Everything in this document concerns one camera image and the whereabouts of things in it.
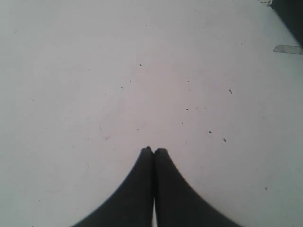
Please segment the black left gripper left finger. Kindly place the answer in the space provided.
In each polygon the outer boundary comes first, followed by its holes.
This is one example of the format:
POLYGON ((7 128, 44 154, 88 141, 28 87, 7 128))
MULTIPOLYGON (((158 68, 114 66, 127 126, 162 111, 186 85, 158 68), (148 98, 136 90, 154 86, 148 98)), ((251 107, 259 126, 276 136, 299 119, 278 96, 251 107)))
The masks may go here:
POLYGON ((76 227, 151 227, 153 215, 153 161, 145 147, 115 192, 76 227))

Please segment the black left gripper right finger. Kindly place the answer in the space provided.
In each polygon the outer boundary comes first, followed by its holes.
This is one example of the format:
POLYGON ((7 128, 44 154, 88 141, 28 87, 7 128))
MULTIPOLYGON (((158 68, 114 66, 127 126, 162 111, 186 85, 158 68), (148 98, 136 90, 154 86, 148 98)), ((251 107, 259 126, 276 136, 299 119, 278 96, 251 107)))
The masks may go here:
POLYGON ((154 152, 154 198, 159 227, 234 227, 186 182, 168 151, 154 152))

